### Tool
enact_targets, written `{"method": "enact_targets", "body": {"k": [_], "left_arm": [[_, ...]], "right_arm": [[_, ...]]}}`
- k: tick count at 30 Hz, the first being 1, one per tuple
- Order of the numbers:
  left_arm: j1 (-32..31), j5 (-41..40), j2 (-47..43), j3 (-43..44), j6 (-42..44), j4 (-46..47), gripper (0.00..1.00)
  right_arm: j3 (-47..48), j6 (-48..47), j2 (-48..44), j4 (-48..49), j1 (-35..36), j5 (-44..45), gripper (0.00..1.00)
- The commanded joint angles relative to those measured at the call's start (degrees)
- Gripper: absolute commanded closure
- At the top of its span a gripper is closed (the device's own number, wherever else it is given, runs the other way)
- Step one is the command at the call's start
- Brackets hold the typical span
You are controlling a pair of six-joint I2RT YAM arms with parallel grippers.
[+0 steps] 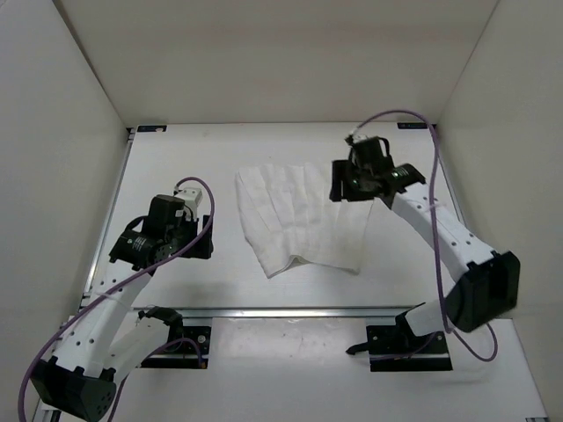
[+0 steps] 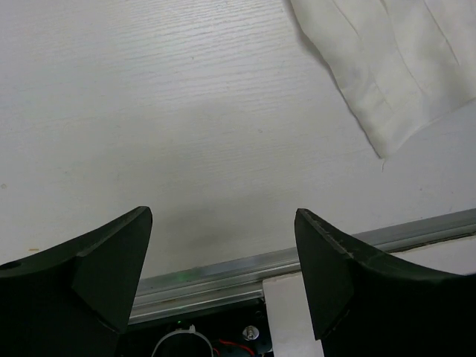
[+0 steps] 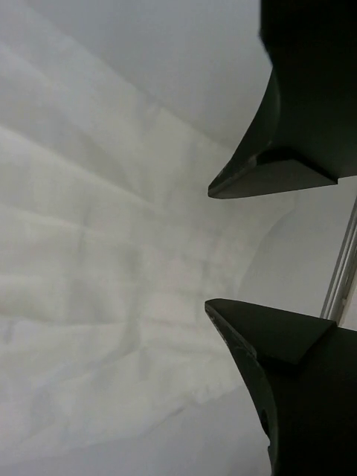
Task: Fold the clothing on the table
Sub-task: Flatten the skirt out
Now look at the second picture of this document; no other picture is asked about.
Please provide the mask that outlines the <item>white pleated skirt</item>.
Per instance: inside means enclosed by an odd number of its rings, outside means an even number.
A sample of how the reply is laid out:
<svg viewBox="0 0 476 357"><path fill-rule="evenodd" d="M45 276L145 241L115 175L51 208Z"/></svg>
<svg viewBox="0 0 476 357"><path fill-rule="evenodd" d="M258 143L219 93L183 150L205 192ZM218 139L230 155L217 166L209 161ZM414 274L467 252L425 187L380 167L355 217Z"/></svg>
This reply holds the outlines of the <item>white pleated skirt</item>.
<svg viewBox="0 0 476 357"><path fill-rule="evenodd" d="M473 1L294 1L380 158L475 99Z"/></svg>

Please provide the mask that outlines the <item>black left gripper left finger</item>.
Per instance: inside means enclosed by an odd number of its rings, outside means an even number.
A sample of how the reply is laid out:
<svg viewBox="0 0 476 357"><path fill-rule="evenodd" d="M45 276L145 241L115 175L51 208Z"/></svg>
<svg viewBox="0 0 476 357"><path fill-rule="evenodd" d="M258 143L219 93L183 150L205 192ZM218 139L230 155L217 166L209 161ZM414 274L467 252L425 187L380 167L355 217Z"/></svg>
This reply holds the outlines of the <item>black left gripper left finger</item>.
<svg viewBox="0 0 476 357"><path fill-rule="evenodd" d="M1 265L2 356L113 356L152 231L141 206L82 236Z"/></svg>

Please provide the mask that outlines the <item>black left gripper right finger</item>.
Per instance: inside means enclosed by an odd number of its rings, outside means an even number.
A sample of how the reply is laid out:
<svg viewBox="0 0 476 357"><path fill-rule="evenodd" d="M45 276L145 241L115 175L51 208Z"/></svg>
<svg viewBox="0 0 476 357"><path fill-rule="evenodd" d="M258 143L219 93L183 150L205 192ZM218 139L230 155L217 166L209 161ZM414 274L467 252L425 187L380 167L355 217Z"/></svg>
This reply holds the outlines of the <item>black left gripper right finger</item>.
<svg viewBox="0 0 476 357"><path fill-rule="evenodd" d="M473 356L475 276L381 251L312 211L295 239L316 340L325 356Z"/></svg>

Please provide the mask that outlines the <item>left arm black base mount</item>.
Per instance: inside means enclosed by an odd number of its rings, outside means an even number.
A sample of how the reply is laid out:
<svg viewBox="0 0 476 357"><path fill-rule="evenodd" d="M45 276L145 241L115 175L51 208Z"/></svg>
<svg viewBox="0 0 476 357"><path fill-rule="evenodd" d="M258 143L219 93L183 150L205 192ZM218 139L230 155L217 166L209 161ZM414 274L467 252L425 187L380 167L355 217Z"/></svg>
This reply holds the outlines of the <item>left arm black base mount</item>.
<svg viewBox="0 0 476 357"><path fill-rule="evenodd" d="M272 356L263 300L220 306L128 327L116 356Z"/></svg>

